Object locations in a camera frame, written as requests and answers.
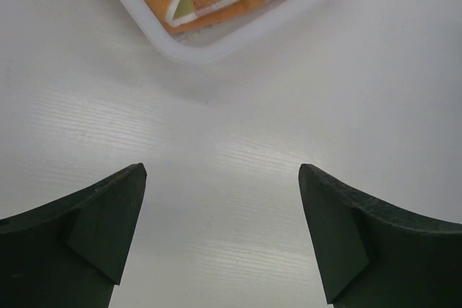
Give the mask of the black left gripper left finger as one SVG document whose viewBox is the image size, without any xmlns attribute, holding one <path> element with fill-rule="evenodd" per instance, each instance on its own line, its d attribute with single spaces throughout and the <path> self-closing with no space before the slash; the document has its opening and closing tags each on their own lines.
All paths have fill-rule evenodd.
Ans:
<svg viewBox="0 0 462 308">
<path fill-rule="evenodd" d="M 1 220 L 2 307 L 108 307 L 146 188 L 132 164 L 87 188 Z"/>
</svg>

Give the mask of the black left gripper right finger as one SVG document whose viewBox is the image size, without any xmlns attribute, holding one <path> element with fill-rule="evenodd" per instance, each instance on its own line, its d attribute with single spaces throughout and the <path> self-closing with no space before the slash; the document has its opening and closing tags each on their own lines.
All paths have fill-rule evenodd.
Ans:
<svg viewBox="0 0 462 308">
<path fill-rule="evenodd" d="M 407 211 L 311 164 L 298 180 L 328 304 L 461 305 L 460 224 Z"/>
</svg>

